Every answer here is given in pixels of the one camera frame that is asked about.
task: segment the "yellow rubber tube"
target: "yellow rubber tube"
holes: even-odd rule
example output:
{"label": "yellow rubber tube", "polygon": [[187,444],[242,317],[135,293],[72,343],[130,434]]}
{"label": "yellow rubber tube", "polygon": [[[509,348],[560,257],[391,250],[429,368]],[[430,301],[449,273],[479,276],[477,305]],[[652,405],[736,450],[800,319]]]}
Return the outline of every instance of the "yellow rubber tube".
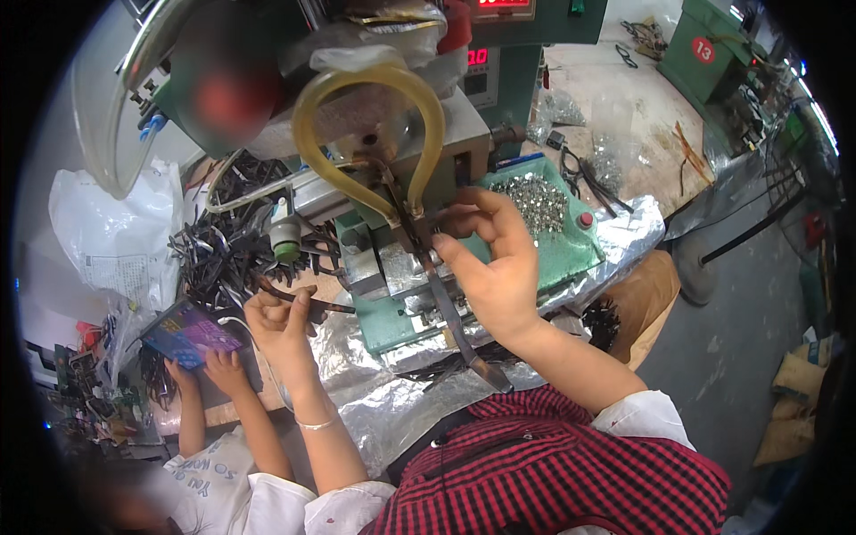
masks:
{"label": "yellow rubber tube", "polygon": [[294,144],[304,163],[318,173],[318,176],[351,199],[358,200],[379,212],[388,222],[397,221],[398,214],[393,205],[337,169],[321,153],[315,139],[315,110],[324,99],[333,91],[345,86],[364,83],[383,84],[401,91],[413,100],[422,115],[425,123],[425,145],[422,147],[422,155],[413,172],[410,188],[407,190],[407,210],[412,216],[421,217],[424,213],[422,193],[431,179],[434,168],[437,167],[440,152],[443,150],[446,118],[437,95],[416,74],[388,63],[374,65],[358,73],[337,70],[319,74],[303,88],[294,107],[292,117]]}

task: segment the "hand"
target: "hand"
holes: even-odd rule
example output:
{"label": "hand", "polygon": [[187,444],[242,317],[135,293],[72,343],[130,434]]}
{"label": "hand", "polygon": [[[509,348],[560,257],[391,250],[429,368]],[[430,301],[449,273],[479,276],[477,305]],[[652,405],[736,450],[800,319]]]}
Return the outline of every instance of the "hand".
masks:
{"label": "hand", "polygon": [[316,291],[315,285],[299,288],[293,303],[261,291],[244,304],[253,340],[292,394],[318,381],[318,365],[306,338],[315,336],[306,316],[310,297]]}
{"label": "hand", "polygon": [[485,265],[452,236],[433,237],[484,328],[506,347],[525,340],[543,323],[535,304],[538,249],[514,203],[480,187],[461,189],[441,228],[458,238],[475,232],[490,244],[493,259]]}
{"label": "hand", "polygon": [[205,375],[229,398],[253,391],[237,351],[228,355],[225,351],[209,350],[205,354]]}
{"label": "hand", "polygon": [[169,372],[175,384],[178,385],[178,390],[188,392],[190,390],[199,389],[199,383],[196,377],[184,366],[178,363],[178,360],[163,359],[163,366]]}

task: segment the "number 13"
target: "number 13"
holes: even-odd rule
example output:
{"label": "number 13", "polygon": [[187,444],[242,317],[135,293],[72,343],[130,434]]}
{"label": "number 13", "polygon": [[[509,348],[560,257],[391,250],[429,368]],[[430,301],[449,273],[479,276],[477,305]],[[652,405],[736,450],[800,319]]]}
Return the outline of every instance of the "number 13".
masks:
{"label": "number 13", "polygon": [[707,61],[710,59],[711,50],[710,47],[704,46],[704,41],[699,41],[696,53],[703,57],[705,61]]}

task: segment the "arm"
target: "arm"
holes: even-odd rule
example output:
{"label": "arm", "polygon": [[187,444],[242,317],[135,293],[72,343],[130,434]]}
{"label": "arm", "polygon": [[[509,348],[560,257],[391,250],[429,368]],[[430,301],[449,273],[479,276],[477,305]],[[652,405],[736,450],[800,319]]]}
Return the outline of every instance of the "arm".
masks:
{"label": "arm", "polygon": [[205,449],[205,411],[199,384],[178,362],[163,359],[167,372],[178,385],[181,397],[181,423],[178,428],[178,454],[185,459]]}
{"label": "arm", "polygon": [[[318,365],[306,339],[307,332],[313,333],[306,315],[315,291],[299,289],[294,303],[263,292],[244,305],[244,312],[256,343],[291,395],[294,418],[303,424],[300,431],[315,485],[323,495],[369,478],[360,452],[318,379]],[[328,422],[322,429],[306,428]]]}
{"label": "arm", "polygon": [[247,380],[238,353],[233,351],[229,356],[225,352],[209,351],[205,355],[205,374],[235,405],[247,436],[247,446],[259,471],[294,481],[291,463],[265,407]]}
{"label": "arm", "polygon": [[483,264],[446,234],[435,235],[433,245],[497,342],[593,413],[647,389],[622,363],[538,316],[538,250],[511,199],[469,187],[457,200],[443,228],[458,237],[476,232],[490,244],[493,261]]}

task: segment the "red checkered shirt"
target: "red checkered shirt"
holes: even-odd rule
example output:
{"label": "red checkered shirt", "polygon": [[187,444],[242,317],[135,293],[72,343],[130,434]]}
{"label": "red checkered shirt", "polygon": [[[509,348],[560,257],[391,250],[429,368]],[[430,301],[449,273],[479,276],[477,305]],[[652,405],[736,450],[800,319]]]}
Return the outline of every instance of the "red checkered shirt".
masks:
{"label": "red checkered shirt", "polygon": [[665,438],[616,437],[556,389],[493,395],[407,465],[360,533],[716,533],[730,481]]}

